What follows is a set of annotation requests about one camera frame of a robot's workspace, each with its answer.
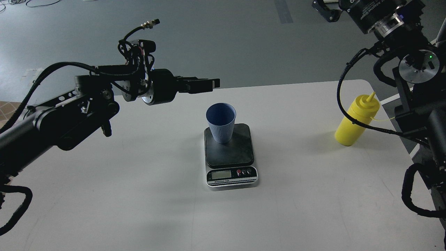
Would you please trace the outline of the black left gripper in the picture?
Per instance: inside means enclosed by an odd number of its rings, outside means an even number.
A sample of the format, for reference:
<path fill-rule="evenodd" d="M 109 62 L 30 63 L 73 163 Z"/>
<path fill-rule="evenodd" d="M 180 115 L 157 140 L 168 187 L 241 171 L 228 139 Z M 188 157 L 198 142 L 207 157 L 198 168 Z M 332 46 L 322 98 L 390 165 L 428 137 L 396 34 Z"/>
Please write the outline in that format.
<path fill-rule="evenodd" d="M 174 77 L 167 69 L 151 71 L 149 91 L 141 98 L 147 105 L 158 105 L 172 102 L 176 94 L 198 94 L 212 92 L 221 86 L 219 78 Z M 178 89 L 177 81 L 183 87 Z"/>

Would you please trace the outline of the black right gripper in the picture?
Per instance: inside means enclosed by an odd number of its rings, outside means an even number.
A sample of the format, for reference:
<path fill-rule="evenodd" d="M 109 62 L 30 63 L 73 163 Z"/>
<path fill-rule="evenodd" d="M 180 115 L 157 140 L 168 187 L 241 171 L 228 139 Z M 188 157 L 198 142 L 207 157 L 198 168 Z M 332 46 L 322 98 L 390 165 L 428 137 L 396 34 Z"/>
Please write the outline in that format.
<path fill-rule="evenodd" d="M 406 4 L 406 0 L 312 0 L 311 6 L 327 22 L 336 22 L 346 11 L 363 34 L 370 33 L 376 22 Z"/>

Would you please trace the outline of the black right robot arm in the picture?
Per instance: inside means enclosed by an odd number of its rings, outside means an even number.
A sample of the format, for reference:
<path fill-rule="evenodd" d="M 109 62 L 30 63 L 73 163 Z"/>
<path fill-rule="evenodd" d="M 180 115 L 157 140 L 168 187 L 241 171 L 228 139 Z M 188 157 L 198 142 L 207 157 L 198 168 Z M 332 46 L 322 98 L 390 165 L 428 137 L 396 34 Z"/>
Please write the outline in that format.
<path fill-rule="evenodd" d="M 312 7 L 328 22 L 348 13 L 364 33 L 374 33 L 378 41 L 361 49 L 342 72 L 337 102 L 352 125 L 397 135 L 420 145 L 420 163 L 406 170 L 401 198 L 414 213 L 438 218 L 445 226 L 445 25 L 431 43 L 422 33 L 420 16 L 425 5 L 420 0 L 339 0 L 330 9 L 323 0 Z M 347 114 L 341 105 L 340 88 L 349 70 L 365 55 L 377 57 L 375 76 L 397 88 L 400 106 L 395 120 L 400 131 L 372 127 Z"/>

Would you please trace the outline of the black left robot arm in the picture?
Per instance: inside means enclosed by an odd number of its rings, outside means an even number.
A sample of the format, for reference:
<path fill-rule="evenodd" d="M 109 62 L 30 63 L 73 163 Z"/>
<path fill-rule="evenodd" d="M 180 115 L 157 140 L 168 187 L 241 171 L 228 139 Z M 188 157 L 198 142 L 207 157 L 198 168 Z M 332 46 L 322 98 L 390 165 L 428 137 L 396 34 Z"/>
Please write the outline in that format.
<path fill-rule="evenodd" d="M 12 178 L 53 146 L 72 150 L 98 129 L 106 137 L 112 135 L 110 119 L 120 110 L 113 87 L 121 91 L 124 100 L 142 98 L 147 105 L 171 102 L 177 93 L 198 94 L 220 87 L 218 78 L 174 76 L 167 69 L 153 68 L 155 42 L 129 41 L 129 37 L 159 23 L 158 19 L 147 21 L 118 41 L 117 48 L 125 64 L 91 66 L 81 62 L 56 62 L 33 81 L 24 100 L 1 128 L 1 203 L 7 193 L 24 195 L 24 201 L 1 227 L 2 235 L 17 224 L 32 201 L 31 189 L 11 185 Z M 32 94 L 43 80 L 67 66 L 87 70 L 88 74 L 75 76 L 73 91 L 29 106 Z"/>

